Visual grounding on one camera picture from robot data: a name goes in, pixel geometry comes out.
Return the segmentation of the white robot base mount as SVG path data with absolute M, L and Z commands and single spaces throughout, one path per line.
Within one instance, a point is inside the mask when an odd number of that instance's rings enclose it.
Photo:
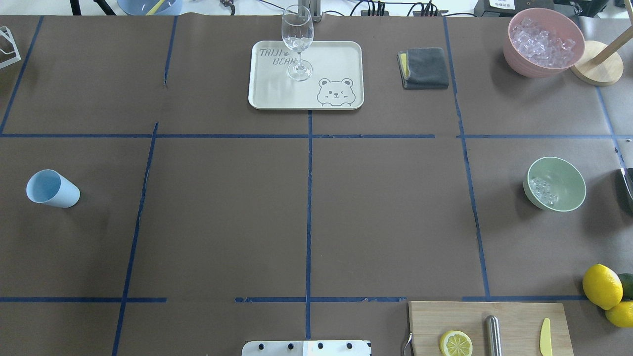
M 251 341 L 242 356 L 371 356 L 371 343 L 366 340 L 286 340 Z

